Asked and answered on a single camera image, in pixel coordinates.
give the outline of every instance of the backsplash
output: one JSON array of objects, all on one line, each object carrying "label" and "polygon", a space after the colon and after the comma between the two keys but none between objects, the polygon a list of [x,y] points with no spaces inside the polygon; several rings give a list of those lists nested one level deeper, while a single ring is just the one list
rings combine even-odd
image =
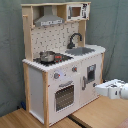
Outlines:
[{"label": "backsplash", "polygon": [[[71,35],[78,33],[78,28],[79,22],[35,27],[31,31],[33,58],[39,57],[44,50],[66,50]],[[78,46],[78,36],[73,38],[73,43]]]}]

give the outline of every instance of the microwave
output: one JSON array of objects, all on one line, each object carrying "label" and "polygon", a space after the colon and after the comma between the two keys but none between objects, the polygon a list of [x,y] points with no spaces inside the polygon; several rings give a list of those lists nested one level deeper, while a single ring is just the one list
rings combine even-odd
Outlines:
[{"label": "microwave", "polygon": [[67,21],[88,19],[88,4],[70,4],[67,6]]}]

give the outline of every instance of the sink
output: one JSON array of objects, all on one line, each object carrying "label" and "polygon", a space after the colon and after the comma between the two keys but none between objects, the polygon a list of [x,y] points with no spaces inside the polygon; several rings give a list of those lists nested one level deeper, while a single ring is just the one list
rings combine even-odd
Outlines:
[{"label": "sink", "polygon": [[94,51],[95,50],[91,48],[78,47],[78,48],[68,49],[65,51],[65,53],[68,53],[74,56],[81,56],[81,55],[85,55],[85,54],[88,54]]}]

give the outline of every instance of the faucet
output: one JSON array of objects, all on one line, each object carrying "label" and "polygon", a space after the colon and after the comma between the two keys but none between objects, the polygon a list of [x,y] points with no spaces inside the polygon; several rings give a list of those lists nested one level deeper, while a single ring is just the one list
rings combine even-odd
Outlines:
[{"label": "faucet", "polygon": [[73,37],[74,37],[75,35],[80,36],[80,41],[82,41],[82,35],[81,35],[80,33],[74,33],[74,34],[71,36],[71,38],[70,38],[70,43],[69,43],[68,46],[67,46],[68,49],[72,49],[73,47],[75,47],[75,44],[73,44],[73,42],[72,42],[72,39],[73,39]]}]

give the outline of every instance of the oven handle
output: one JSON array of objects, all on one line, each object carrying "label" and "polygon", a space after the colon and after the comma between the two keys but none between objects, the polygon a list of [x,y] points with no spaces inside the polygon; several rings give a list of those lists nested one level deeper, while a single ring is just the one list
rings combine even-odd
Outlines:
[{"label": "oven handle", "polygon": [[66,84],[61,84],[61,85],[59,85],[59,87],[66,87],[66,86],[70,85],[72,82],[73,81],[69,81]]},{"label": "oven handle", "polygon": [[85,90],[85,88],[86,88],[86,82],[87,82],[87,79],[85,78],[85,76],[83,76],[83,80],[84,80],[84,86],[82,86],[82,90]]},{"label": "oven handle", "polygon": [[69,6],[70,16],[68,16],[68,19],[71,19],[72,17],[72,7]]}]

